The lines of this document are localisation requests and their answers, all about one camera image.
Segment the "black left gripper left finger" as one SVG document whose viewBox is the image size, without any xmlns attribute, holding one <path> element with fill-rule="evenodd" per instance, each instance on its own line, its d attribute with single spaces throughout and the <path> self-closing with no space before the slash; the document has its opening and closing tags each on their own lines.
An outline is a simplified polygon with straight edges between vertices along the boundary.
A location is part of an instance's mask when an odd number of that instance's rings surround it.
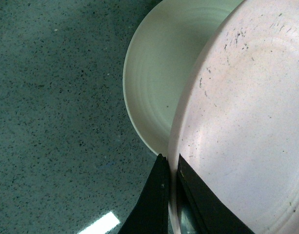
<svg viewBox="0 0 299 234">
<path fill-rule="evenodd" d="M 168 233 L 169 164 L 159 154 L 132 212 L 120 234 Z"/>
</svg>

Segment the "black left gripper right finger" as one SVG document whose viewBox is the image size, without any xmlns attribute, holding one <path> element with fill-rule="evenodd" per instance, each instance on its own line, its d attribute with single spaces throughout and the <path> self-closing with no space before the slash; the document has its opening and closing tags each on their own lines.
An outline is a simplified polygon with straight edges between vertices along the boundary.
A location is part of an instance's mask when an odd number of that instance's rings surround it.
<svg viewBox="0 0 299 234">
<path fill-rule="evenodd" d="M 218 199 L 182 156 L 178 162 L 177 189 L 181 233 L 253 233 Z"/>
</svg>

